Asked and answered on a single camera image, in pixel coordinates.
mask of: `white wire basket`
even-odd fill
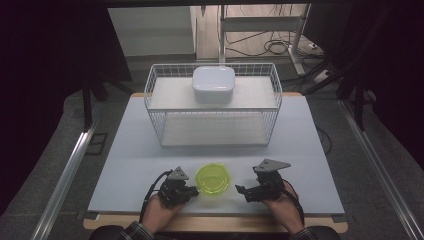
[[[192,77],[200,66],[231,67],[232,101],[199,104]],[[144,102],[161,146],[267,146],[280,110],[282,91],[272,63],[155,64]]]

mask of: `wire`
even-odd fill
[[[140,219],[139,219],[139,223],[141,223],[142,221],[143,221],[143,217],[144,217],[144,213],[146,212],[146,208],[147,208],[147,204],[148,204],[148,202],[149,202],[149,199],[150,199],[150,196],[152,195],[152,193],[153,193],[153,191],[155,191],[154,189],[155,189],[155,187],[156,187],[156,184],[159,182],[159,180],[163,177],[163,176],[168,176],[169,174],[171,174],[172,173],[172,170],[170,170],[170,171],[166,171],[166,172],[163,172],[161,175],[159,175],[159,177],[155,180],[155,182],[150,186],[150,189],[149,189],[149,191],[147,192],[147,194],[146,194],[146,197],[144,198],[144,201],[143,201],[143,206],[141,207],[141,211],[140,211]]]

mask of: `table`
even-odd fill
[[[145,120],[149,120],[147,114],[144,117],[141,116],[144,107],[141,97],[142,94],[134,94],[127,106],[89,205],[88,211],[100,214],[95,219],[85,219],[84,226],[86,228],[94,229],[110,224],[128,226],[131,221],[138,218],[142,196],[145,194],[140,191],[132,191],[132,189],[147,189],[150,185],[149,179],[155,178],[149,173],[161,171],[160,169],[163,169],[164,166],[169,166],[174,162],[181,164],[189,176],[194,175],[194,170],[199,164],[211,161],[211,159],[224,162],[234,178],[232,183],[246,185],[252,184],[251,180],[255,178],[251,173],[250,165],[255,164],[255,161],[259,164],[262,160],[260,156],[277,157],[282,154],[281,150],[283,150],[289,156],[288,158],[292,159],[292,171],[285,171],[282,174],[283,177],[292,179],[298,193],[303,196],[300,200],[307,216],[306,225],[331,226],[338,232],[347,230],[345,221],[334,222],[332,219],[332,216],[343,215],[344,210],[304,97],[293,93],[283,97],[283,105],[279,114],[280,121],[277,120],[268,147],[210,148],[207,150],[162,150],[155,139],[151,123],[147,121],[146,124]],[[219,149],[220,154],[215,154],[213,149]],[[243,165],[247,165],[246,170],[239,168],[234,171],[234,165],[237,163],[233,159],[241,161],[240,157],[245,163]],[[148,166],[147,170],[143,169],[143,164]],[[302,172],[310,173],[306,175],[311,177],[304,178],[300,174]],[[125,185],[128,186],[127,182],[134,184],[128,188],[125,187]],[[275,224],[262,204],[243,204],[245,201],[240,196],[235,189],[230,188],[220,197],[220,204],[212,208],[209,207],[211,200],[198,197],[200,200],[194,200],[187,204],[182,211],[183,214],[177,216],[165,230],[219,232],[279,232],[284,230]],[[122,215],[121,212],[130,212],[130,214]]]

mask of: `green bowl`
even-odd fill
[[[224,164],[209,163],[197,171],[197,188],[207,195],[218,195],[223,193],[230,184],[230,175]]]

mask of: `white box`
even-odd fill
[[[233,96],[234,69],[221,66],[198,67],[193,73],[193,91],[197,103],[228,104]]]

